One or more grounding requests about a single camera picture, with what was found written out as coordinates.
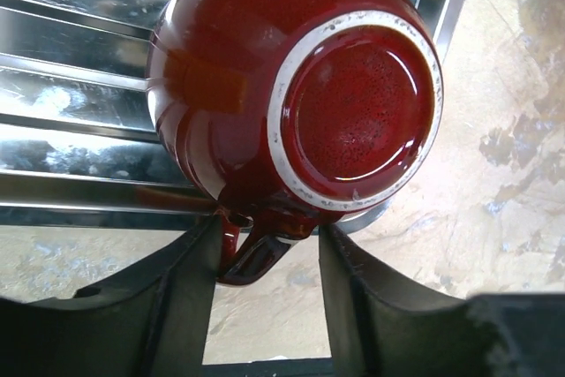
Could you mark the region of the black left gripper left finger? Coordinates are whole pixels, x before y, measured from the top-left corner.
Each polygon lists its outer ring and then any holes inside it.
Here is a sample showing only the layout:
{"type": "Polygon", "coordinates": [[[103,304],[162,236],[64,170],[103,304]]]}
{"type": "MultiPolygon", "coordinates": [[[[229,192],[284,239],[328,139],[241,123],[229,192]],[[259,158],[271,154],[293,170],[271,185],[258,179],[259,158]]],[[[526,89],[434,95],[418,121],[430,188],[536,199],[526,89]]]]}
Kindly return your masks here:
{"type": "Polygon", "coordinates": [[[3,376],[200,376],[221,254],[208,217],[72,298],[1,301],[3,376]]]}

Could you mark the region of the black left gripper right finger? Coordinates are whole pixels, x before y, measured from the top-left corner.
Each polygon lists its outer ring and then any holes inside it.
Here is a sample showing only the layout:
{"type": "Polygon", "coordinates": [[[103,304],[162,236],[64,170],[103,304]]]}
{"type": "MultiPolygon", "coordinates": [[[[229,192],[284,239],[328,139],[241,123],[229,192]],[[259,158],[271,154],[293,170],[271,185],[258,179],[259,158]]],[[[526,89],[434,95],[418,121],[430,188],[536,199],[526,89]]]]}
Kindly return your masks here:
{"type": "Polygon", "coordinates": [[[335,225],[319,234],[337,376],[562,376],[564,296],[463,300],[402,275],[335,225]]]}

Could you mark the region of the red floral mug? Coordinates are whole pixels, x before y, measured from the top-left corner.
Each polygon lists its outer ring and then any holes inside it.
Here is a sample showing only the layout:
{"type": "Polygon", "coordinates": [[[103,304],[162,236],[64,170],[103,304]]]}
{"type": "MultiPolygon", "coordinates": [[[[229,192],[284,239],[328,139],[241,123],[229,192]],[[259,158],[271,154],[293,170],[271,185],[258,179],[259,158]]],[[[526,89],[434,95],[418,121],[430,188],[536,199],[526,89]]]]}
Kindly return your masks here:
{"type": "Polygon", "coordinates": [[[231,286],[398,192],[444,97],[410,0],[170,0],[146,79],[162,144],[226,218],[218,280],[231,286]]]}

